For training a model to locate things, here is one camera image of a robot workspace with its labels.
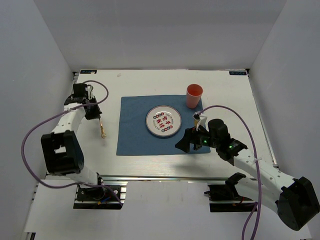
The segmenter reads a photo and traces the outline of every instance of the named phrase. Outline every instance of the white plate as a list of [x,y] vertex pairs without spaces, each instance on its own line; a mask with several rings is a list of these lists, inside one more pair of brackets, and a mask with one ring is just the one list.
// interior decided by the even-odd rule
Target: white plate
[[145,123],[154,135],[168,137],[177,133],[180,129],[181,116],[171,106],[156,106],[146,115]]

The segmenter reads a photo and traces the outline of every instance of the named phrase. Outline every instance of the wall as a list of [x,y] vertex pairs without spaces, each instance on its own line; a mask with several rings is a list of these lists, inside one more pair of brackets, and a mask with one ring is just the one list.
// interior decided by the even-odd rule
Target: wall
[[286,0],[35,0],[71,69],[251,67]]
[[[22,163],[20,146],[27,131],[63,109],[72,73],[32,0],[0,0],[0,235],[19,240],[36,182]],[[27,142],[26,156],[43,176],[40,137]]]
[[[250,70],[280,168],[307,177],[320,200],[320,2],[289,0]],[[320,240],[320,214],[308,223]]]

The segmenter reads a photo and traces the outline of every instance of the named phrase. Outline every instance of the blue cloth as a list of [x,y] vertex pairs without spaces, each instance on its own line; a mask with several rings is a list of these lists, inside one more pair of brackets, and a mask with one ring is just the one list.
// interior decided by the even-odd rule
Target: blue cloth
[[[159,105],[171,106],[181,115],[181,127],[173,136],[157,137],[146,126],[148,112]],[[186,154],[175,148],[175,144],[182,139],[185,129],[195,126],[192,116],[200,110],[202,110],[201,100],[195,109],[190,109],[186,106],[186,95],[122,97],[116,154],[119,156]],[[192,148],[193,145],[190,146],[190,154],[210,152],[209,147],[202,147],[198,151],[194,151]]]

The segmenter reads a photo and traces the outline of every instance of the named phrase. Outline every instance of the cup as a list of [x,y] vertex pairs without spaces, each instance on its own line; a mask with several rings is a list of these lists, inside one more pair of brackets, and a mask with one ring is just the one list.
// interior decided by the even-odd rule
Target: cup
[[191,84],[186,88],[186,106],[190,109],[194,109],[204,92],[202,87],[198,84]]

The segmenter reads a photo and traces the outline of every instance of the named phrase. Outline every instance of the plate rim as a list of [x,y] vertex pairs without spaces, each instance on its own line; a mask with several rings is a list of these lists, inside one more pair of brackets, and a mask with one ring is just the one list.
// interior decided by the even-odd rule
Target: plate rim
[[[171,133],[170,135],[165,135],[165,136],[158,135],[158,134],[152,132],[151,129],[149,128],[149,126],[148,126],[147,119],[148,119],[148,116],[149,116],[150,112],[151,112],[153,109],[156,109],[156,108],[159,108],[159,107],[168,107],[168,108],[171,108],[171,109],[175,110],[175,111],[179,114],[179,117],[180,117],[180,125],[179,125],[178,129],[177,129],[175,132]],[[176,134],[176,133],[179,131],[179,129],[181,128],[181,125],[182,125],[182,117],[181,117],[181,115],[180,115],[180,112],[179,112],[177,109],[175,109],[174,107],[168,106],[168,105],[159,105],[159,106],[155,106],[154,108],[150,109],[150,111],[147,113],[147,115],[146,115],[146,117],[145,117],[145,125],[146,125],[146,127],[148,128],[149,132],[151,132],[153,135],[158,136],[158,137],[161,137],[161,138],[166,138],[166,137],[170,137],[170,136]]]

